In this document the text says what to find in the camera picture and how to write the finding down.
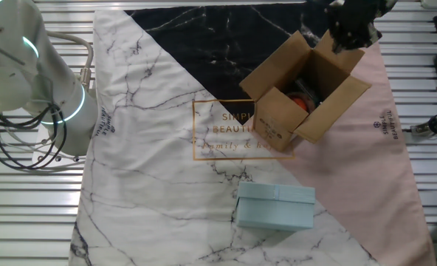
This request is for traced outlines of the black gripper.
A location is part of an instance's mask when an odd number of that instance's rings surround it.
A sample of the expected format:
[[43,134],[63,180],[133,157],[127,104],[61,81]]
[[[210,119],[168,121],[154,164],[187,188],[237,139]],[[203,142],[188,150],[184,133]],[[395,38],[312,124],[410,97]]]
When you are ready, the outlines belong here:
[[397,0],[334,0],[313,1],[324,8],[328,30],[334,43],[332,52],[347,50],[352,41],[364,41],[364,47],[376,43],[382,34],[374,26],[376,18],[389,13]]

